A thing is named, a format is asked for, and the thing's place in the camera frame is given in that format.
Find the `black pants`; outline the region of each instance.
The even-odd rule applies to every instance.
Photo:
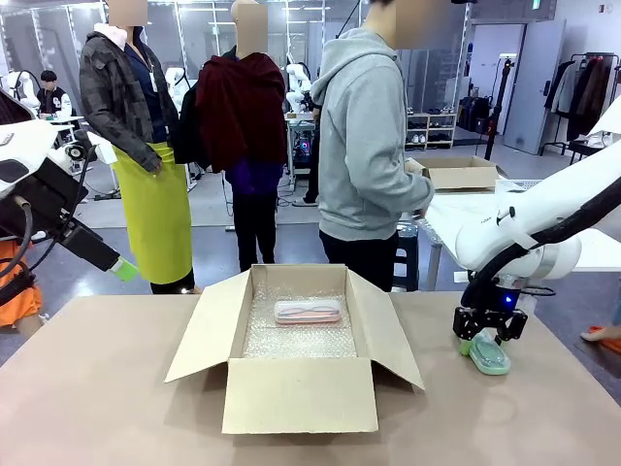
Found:
[[[310,144],[310,173],[309,173],[309,190],[304,196],[304,202],[312,204],[317,202],[319,195],[319,127],[315,127],[312,143]]]
[[[174,283],[152,283],[151,291],[153,294],[181,294],[182,290],[191,291],[194,289],[194,286],[196,286],[196,283],[194,282],[194,269],[192,269],[189,274]]]
[[[392,289],[399,235],[387,240],[342,241],[319,231],[331,264],[345,264],[351,271],[383,291]]]
[[[242,272],[248,270],[252,264],[258,263],[257,242],[263,263],[274,263],[277,201],[276,191],[270,194],[251,195],[233,193],[233,221]]]

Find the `plaid jacket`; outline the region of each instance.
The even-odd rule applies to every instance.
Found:
[[[153,65],[164,122],[170,135],[179,124],[175,104],[159,60],[145,46]],[[80,91],[84,117],[91,127],[117,148],[126,152],[148,172],[159,164],[152,143],[153,126],[145,95],[125,52],[104,34],[88,35],[80,59]]]

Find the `brown table top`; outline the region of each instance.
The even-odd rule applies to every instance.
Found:
[[[224,436],[226,366],[164,384],[196,296],[67,305],[0,368],[0,464],[616,464],[621,409],[536,318],[507,377],[451,332],[458,293],[393,296],[426,392],[377,369],[379,432]]]

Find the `gray door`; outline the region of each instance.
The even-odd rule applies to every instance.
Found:
[[[529,23],[508,109],[505,146],[539,153],[547,117],[547,89],[561,58],[565,21]]]

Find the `open cardboard box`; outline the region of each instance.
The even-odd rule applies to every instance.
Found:
[[[438,190],[494,189],[502,170],[479,157],[415,157],[414,165]]]
[[[253,297],[344,295],[356,357],[244,358]],[[423,388],[387,293],[340,265],[268,265],[205,289],[165,382],[228,364],[222,432],[341,433],[378,430],[372,361]]]

